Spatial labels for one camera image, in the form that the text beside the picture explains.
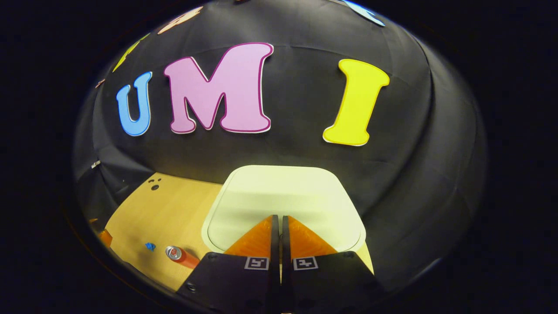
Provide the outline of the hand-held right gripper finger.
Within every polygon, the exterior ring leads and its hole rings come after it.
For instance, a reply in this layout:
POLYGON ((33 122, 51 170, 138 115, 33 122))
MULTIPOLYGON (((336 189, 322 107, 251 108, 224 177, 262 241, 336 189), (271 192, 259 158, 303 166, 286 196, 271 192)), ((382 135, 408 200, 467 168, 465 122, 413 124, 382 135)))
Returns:
POLYGON ((177 295, 200 314, 277 314, 279 296, 279 219, 269 216, 244 236, 262 253, 209 252, 177 295))
POLYGON ((282 292, 291 314, 366 314, 386 298, 356 252, 337 252, 292 216, 283 217, 282 292))

